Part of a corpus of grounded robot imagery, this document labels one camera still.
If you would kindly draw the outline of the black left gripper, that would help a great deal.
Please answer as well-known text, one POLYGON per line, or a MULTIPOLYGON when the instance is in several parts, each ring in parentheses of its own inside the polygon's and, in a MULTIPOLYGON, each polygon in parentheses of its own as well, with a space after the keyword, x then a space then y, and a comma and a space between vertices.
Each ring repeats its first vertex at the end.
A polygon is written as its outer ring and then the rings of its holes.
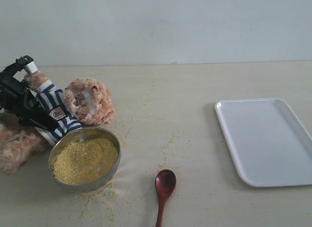
POLYGON ((23 126, 55 130, 58 122, 43 109, 32 94, 26 81, 18 81, 14 75, 19 72, 16 62, 0 73, 0 108, 17 116, 23 126))

